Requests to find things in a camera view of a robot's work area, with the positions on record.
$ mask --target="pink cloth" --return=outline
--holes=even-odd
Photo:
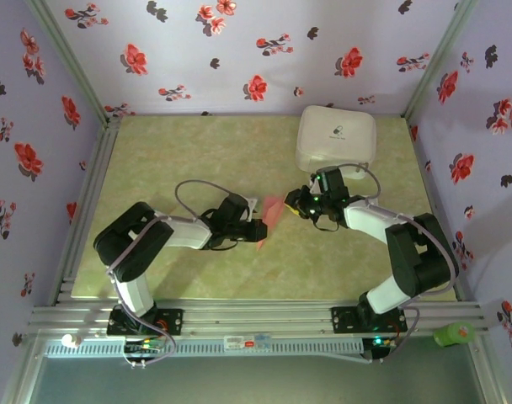
[[[264,199],[263,221],[267,225],[267,237],[275,228],[280,215],[284,210],[284,198],[280,196],[266,196]],[[264,245],[265,239],[258,242],[258,250]]]

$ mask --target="purple wall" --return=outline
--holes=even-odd
[[[1,401],[19,334],[53,286],[99,120],[19,0],[0,2],[0,84]]]
[[[411,119],[419,162],[512,391],[512,1],[479,2],[435,81]]]

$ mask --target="red object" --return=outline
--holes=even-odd
[[[63,104],[63,111],[67,119],[73,125],[78,125],[80,123],[80,114],[77,112],[77,106],[73,103],[72,99],[64,95],[61,97],[61,103]]]
[[[456,162],[455,166],[451,169],[453,183],[458,183],[461,179],[466,179],[470,176],[474,161],[475,157],[473,155],[465,155]]]
[[[260,75],[255,75],[248,81],[248,93],[254,101],[264,101],[264,93],[267,91],[267,83]]]
[[[39,46],[37,45],[37,42],[35,42],[35,38],[28,35],[26,29],[22,29],[22,31],[20,31],[20,40],[30,55],[34,55],[39,51]]]
[[[42,172],[43,162],[37,158],[35,150],[29,143],[15,143],[14,151],[17,153],[17,159],[26,171],[30,171],[35,175]]]
[[[441,87],[438,88],[438,94],[441,105],[449,98],[456,90],[456,81],[458,80],[458,71],[453,73],[445,74],[444,79],[441,82]]]
[[[127,49],[125,49],[125,60],[129,67],[131,68],[131,70],[138,76],[141,76],[142,74],[147,74],[146,54],[140,52],[140,50],[133,44],[127,45]]]
[[[342,58],[340,66],[342,67],[342,76],[354,77],[355,69],[360,66],[363,61],[363,56],[360,55],[359,48],[351,48],[349,53],[345,54]]]

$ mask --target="white label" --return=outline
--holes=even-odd
[[[271,349],[269,334],[228,335],[224,337],[224,350],[267,350]]]

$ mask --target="floral wallpaper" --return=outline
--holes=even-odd
[[[410,124],[512,395],[512,0],[479,2]]]
[[[25,4],[0,2],[0,402],[31,310],[47,304],[98,131]]]
[[[456,6],[45,2],[108,116],[299,114],[311,104],[401,114]]]

